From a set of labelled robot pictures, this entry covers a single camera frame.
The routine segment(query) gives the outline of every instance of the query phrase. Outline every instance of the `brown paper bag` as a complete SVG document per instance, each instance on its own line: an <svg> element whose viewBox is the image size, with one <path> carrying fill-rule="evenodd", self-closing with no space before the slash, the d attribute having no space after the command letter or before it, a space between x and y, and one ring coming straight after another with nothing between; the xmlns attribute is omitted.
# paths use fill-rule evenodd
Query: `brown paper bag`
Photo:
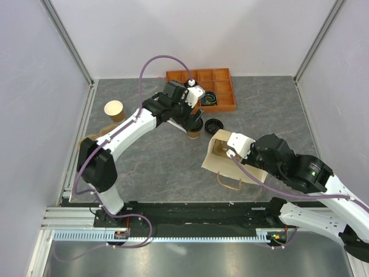
<svg viewBox="0 0 369 277"><path fill-rule="evenodd" d="M208 153L206 154L205 160L202 163L202 168L210 170L216 174L223 175L228 178L235 180L242 180L242 182L248 184L256 184L251 180L245 173L243 173L232 159L230 159L226 151L228 150L227 141L231 136L231 132L220 129L210 140L208 146ZM255 178L264 182L267 172L255 167L244 165L244 168L250 172Z"/></svg>

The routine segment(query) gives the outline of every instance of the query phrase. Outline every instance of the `white enclosure wall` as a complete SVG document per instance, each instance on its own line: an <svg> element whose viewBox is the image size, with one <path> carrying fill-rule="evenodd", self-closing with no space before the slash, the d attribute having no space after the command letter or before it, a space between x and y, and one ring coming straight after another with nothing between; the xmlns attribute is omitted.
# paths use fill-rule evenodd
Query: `white enclosure wall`
<svg viewBox="0 0 369 277"><path fill-rule="evenodd" d="M369 2L347 0L300 82L324 161L369 204Z"/></svg>
<svg viewBox="0 0 369 277"><path fill-rule="evenodd" d="M88 92L39 0L0 1L1 276L25 276Z"/></svg>
<svg viewBox="0 0 369 277"><path fill-rule="evenodd" d="M294 75L334 0L52 0L93 78L137 78L159 54L233 76ZM180 69L150 66L146 77Z"/></svg>

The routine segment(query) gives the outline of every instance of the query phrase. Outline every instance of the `gray marble floor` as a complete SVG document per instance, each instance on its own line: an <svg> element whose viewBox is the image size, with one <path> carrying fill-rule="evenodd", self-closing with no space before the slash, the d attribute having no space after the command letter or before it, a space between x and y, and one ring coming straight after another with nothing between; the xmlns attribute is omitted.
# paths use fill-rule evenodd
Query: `gray marble floor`
<svg viewBox="0 0 369 277"><path fill-rule="evenodd" d="M316 155L304 112L292 77L233 77L237 109L231 113L204 114L218 118L224 129L258 139L275 133L300 154ZM148 78L143 82L144 99L161 91L165 80ZM120 100L129 117L138 107L137 79L100 80L89 119L87 134L95 134L112 124L104 113L110 100ZM268 201L274 195L258 185L244 184L237 192L218 184L216 174L202 169L210 135L189 139L168 123L142 136L116 163L118 190L125 201ZM226 184L235 180L222 177ZM268 176L266 183L293 192ZM82 181L78 190L85 188ZM91 195L73 196L73 202L92 202Z"/></svg>

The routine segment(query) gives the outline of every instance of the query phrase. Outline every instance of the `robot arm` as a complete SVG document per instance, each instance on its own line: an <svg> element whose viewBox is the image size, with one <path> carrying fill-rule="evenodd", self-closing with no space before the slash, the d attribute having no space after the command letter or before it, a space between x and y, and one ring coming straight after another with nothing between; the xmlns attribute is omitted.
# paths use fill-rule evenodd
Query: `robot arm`
<svg viewBox="0 0 369 277"><path fill-rule="evenodd" d="M342 195L345 199L319 199L338 217L321 215L274 198L266 209L267 220L299 226L344 245L351 255L369 263L369 213L323 161L311 155L295 154L281 138L268 134L257 141L231 134L227 155L241 156L241 164L263 169L294 190L309 196Z"/></svg>
<svg viewBox="0 0 369 277"><path fill-rule="evenodd" d="M175 81L169 81L163 92L143 102L139 116L137 116L138 109L113 131L96 141L86 138L81 143L77 171L99 145L105 141L109 142L89 162L82 178L96 190L99 199L110 213L116 215L124 206L115 186L118 177L115 161L123 151L145 133L167 122L170 118L184 130L191 129L200 119L203 113L201 109L194 115L191 115L191 112L197 101L204 96L205 91L194 80L189 80L185 85L186 87Z"/></svg>

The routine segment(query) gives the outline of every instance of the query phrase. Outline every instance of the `purple cable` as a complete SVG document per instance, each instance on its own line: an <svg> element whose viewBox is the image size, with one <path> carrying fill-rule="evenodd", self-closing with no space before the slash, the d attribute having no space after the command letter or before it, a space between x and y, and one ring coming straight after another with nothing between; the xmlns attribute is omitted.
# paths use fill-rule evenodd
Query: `purple cable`
<svg viewBox="0 0 369 277"><path fill-rule="evenodd" d="M60 258L57 256L57 254L55 253L55 248L56 248L56 246L55 246L55 244L54 244L54 245L52 246L52 255L53 255L53 257L54 257L58 262L60 262L60 263L69 263L69 262L71 262L71 261L75 261L75 260L79 259L80 257L85 256L85 255L87 255L87 254L91 253L92 251L95 251L95 250L100 249L100 248L105 247L105 246L106 246L106 244L100 244L100 245L95 246L94 248L91 248L90 250L87 250L86 252L84 252L84 253L82 253L82 254L78 255L77 257L74 257L74 258L72 258L72 259L68 259L68 260L63 260L63 259L60 259Z"/></svg>
<svg viewBox="0 0 369 277"><path fill-rule="evenodd" d="M106 212L109 216L111 216L112 218L129 218L129 217L132 217L132 216L137 216L137 217L139 217L139 218L143 218L143 219L145 219L145 220L147 221L147 223L149 223L149 227L150 227L149 235L146 237L146 239L145 239L144 241L140 242L139 244L135 244L135 245L108 245L108 246L115 247L115 248L124 248L124 249L140 248L140 247L142 247L142 246L146 245L146 243L147 243L147 242L149 241L149 239L151 238L151 235L152 235L152 224L151 224L150 220L149 220L146 216L144 216L144 215L139 215L139 214L113 215L113 214L112 214L111 212L109 212L107 209L105 209L105 208L104 208L104 210L105 210L105 212ZM57 254L56 254L56 252L55 252L55 245L53 245L53 246L52 246L52 255L53 255L53 257L54 257L58 262L60 262L60 263L69 263L69 262L71 262L71 261L75 261L75 260L79 259L80 257L85 256L85 255L87 255L87 254L89 254L89 253L91 253L91 252L93 252L93 251L95 251L95 250L97 250L97 249L100 249L100 248L102 248L102 247L105 247L105 246L107 246L107 245L106 245L106 244L100 244L100 245L95 246L94 248L91 248L90 250L87 250L86 252L84 252L84 253L82 253L82 254L78 255L77 257L74 257L74 258L72 258L72 259L68 259L68 260L63 260L63 259L60 259L60 258L57 256Z"/></svg>
<svg viewBox="0 0 369 277"><path fill-rule="evenodd" d="M347 199L349 200L350 197L348 195L344 194L327 194L327 195L319 195L319 196L307 196L307 195L294 195L288 192L282 192L278 189L275 189L271 186L266 185L265 183L259 181L257 178L255 178L251 173L249 173L243 166L236 160L234 156L231 156L232 160L235 162L235 164L244 172L250 179L252 179L257 184L261 185L263 188L268 189L274 193L280 194L285 197L292 197L296 199L303 199L303 200L318 200L318 199L332 199L332 198L338 198L338 199ZM362 207L366 212L369 213L369 207L367 207L364 203L360 202L359 200L354 199L354 203Z"/></svg>
<svg viewBox="0 0 369 277"><path fill-rule="evenodd" d="M159 58L168 58L168 59L173 59L177 62L179 62L188 72L189 76L190 76L190 79L192 79L192 73L190 71L190 69L179 59L175 58L175 57L172 57L172 56L169 56L169 55L159 55L159 56L155 56L153 58L151 58L150 60L148 60L144 67L141 69L141 72L140 72L140 76L138 78L138 95L140 96L140 107L138 109L138 113L137 115L135 116L136 118L138 118L140 115L141 115L141 112L142 112L142 77L144 75L144 71L145 69L147 68L147 66L152 62L154 61L155 59L159 59ZM111 138L113 139L115 136L117 136L120 132L122 132L123 130L125 130L126 128L128 128L132 123L134 122L134 120L132 119L130 122L128 122L126 125L122 126L117 132L115 132ZM74 180L74 183L73 183L73 188L72 188L72 191L75 195L81 195L81 194L84 194L84 193L87 193L87 192L95 192L94 189L85 189L81 192L78 192L77 191L77 185L78 185L78 182L80 181L81 177L82 177L82 173L84 172L84 170L86 169L88 163L92 160L92 158L96 155L96 153L102 149L106 144L108 143L108 141L104 141L103 143L101 143L89 156L88 158L86 159L86 161L84 162L84 164L81 166L81 169L79 170L79 172L77 173L77 176Z"/></svg>
<svg viewBox="0 0 369 277"><path fill-rule="evenodd" d="M298 233L298 227L295 228L295 231L292 234L291 239L289 239L285 245L280 245L280 246L274 246L274 249L283 249L283 247L286 247L287 245L289 245L295 238L296 238L296 234ZM265 244L258 244L259 246L263 246L263 247L267 247L267 248L271 248L271 246L269 245L265 245Z"/></svg>

